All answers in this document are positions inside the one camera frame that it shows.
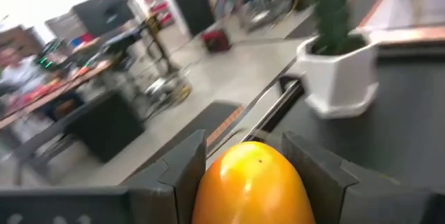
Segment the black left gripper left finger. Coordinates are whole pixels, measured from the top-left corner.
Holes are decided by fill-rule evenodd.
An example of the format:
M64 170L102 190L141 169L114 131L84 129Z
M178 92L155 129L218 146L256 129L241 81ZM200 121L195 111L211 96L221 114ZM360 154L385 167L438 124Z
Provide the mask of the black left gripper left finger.
M134 223L190 223L205 170L205 131L197 130L124 183Z

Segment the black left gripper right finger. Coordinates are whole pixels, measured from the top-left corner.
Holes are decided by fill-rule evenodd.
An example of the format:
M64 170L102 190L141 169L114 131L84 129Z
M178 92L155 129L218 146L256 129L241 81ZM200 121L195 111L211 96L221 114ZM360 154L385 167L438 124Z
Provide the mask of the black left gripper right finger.
M317 223L430 223L431 192L349 162L292 132L282 151L300 175Z

